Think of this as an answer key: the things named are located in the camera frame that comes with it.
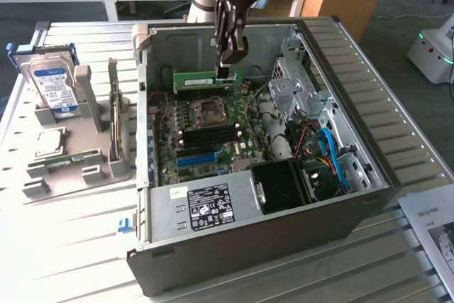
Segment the perforated metal surface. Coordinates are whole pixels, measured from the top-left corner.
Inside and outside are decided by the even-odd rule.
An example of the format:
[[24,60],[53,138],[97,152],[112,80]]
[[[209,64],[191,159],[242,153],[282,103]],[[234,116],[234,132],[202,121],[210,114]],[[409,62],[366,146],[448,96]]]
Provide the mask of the perforated metal surface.
[[[331,18],[309,18],[306,24],[405,184],[400,195],[453,182],[447,167],[411,124],[402,106],[342,27]],[[107,99],[109,93],[109,78],[104,71],[108,58],[121,60],[118,63],[120,88],[134,105],[137,84],[130,37],[132,25],[53,23],[45,44],[76,44],[80,62],[92,67],[97,99]],[[313,72],[323,83],[317,71]],[[7,179],[14,176],[15,165],[21,161],[22,153],[26,153],[23,134],[35,129],[32,100],[33,92],[25,86],[1,147],[3,187],[7,187]],[[135,117],[131,115],[131,129],[135,129]],[[130,140],[134,153],[133,134]],[[0,205],[8,209],[0,212],[0,224],[12,228],[2,230],[6,235],[0,243],[3,251],[0,274],[4,271],[8,275],[0,284],[0,300],[149,302],[121,259],[125,246],[115,236],[118,220],[135,208],[134,187],[132,179],[121,185],[25,206],[22,193],[15,193],[17,189],[1,191]],[[3,299],[8,292],[12,296]],[[343,241],[176,290],[153,302],[430,302],[437,299],[449,301],[408,221],[393,200],[387,210],[362,222]]]

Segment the black label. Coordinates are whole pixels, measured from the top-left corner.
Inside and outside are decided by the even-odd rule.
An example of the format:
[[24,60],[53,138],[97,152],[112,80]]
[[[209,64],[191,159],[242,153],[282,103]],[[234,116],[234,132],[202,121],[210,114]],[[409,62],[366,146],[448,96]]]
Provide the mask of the black label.
[[188,191],[187,201],[194,231],[235,221],[227,184]]

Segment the blue pcie slot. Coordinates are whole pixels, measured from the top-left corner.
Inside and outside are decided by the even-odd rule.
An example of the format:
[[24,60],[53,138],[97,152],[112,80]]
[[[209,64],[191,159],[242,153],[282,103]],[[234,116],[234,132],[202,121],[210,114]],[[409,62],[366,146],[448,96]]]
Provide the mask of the blue pcie slot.
[[222,152],[222,150],[219,152],[214,152],[214,153],[205,154],[205,155],[189,156],[187,158],[179,158],[179,159],[177,159],[177,167],[200,165],[202,163],[218,162],[219,154],[221,154],[221,152]]

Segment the motherboard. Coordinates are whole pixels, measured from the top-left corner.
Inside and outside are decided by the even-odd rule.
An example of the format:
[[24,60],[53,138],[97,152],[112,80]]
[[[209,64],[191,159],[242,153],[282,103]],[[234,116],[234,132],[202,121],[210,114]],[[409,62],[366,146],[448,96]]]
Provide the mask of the motherboard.
[[[194,79],[194,73],[186,75]],[[211,79],[205,72],[195,76],[199,81],[187,82],[189,89],[175,82],[179,87],[173,93],[151,92],[148,97],[159,137],[160,186],[239,172],[271,158],[258,142],[266,132],[251,83],[235,79],[214,87],[200,81]]]

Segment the paper document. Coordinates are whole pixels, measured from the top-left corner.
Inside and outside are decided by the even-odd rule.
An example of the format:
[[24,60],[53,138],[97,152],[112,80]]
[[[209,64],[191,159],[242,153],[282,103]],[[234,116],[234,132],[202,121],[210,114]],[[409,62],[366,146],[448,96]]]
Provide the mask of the paper document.
[[454,184],[409,194],[399,203],[454,299]]

